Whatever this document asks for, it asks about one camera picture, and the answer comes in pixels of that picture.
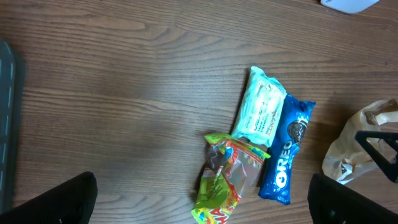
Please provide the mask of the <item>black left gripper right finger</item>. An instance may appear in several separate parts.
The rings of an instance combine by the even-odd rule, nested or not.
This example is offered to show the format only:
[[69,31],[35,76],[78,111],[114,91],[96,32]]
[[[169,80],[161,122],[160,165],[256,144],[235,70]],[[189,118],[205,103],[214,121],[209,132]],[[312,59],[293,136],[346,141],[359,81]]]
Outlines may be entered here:
[[313,174],[307,200],[314,224],[397,224],[396,213],[323,174]]

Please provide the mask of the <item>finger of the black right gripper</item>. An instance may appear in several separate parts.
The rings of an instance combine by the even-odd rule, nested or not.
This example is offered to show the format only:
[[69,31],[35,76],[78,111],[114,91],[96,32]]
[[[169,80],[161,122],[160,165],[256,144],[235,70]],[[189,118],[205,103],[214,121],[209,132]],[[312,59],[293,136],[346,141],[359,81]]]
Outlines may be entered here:
[[355,140],[371,156],[373,161],[383,171],[385,176],[393,183],[397,183],[397,154],[390,162],[374,147],[368,138],[383,140],[395,152],[397,152],[397,133],[380,131],[358,131]]

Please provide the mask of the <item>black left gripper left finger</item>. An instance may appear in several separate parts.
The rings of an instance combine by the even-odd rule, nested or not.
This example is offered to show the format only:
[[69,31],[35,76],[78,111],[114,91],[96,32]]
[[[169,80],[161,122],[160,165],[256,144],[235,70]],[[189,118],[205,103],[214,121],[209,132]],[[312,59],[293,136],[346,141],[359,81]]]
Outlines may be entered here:
[[1,224],[87,224],[98,195],[86,171],[1,215]]

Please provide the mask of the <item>beige paper snack bag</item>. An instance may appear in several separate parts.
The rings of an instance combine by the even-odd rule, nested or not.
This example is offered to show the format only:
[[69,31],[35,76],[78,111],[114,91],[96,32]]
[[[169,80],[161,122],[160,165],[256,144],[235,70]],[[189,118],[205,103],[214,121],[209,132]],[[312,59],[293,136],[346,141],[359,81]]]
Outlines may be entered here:
[[358,131],[380,131],[386,123],[397,122],[397,100],[376,101],[347,120],[339,137],[334,140],[323,160],[322,171],[327,177],[345,185],[374,170],[377,164],[355,140]]

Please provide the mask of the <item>blue Oreo cookie pack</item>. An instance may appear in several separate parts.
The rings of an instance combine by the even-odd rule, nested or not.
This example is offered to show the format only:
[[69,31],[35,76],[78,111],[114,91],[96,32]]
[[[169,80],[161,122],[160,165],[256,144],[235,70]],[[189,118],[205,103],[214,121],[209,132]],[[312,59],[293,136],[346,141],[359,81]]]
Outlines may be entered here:
[[290,203],[294,157],[300,150],[315,105],[314,101],[300,101],[290,94],[285,97],[271,146],[271,158],[262,176],[261,198],[284,205]]

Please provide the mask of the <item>green gummy candy bag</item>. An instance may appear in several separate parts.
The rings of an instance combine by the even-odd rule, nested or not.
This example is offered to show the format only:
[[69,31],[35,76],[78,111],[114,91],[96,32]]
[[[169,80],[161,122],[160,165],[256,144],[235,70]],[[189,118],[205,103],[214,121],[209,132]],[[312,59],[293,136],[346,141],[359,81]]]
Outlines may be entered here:
[[207,134],[205,139],[208,165],[200,179],[192,216],[199,224],[225,224],[271,156],[226,133]]

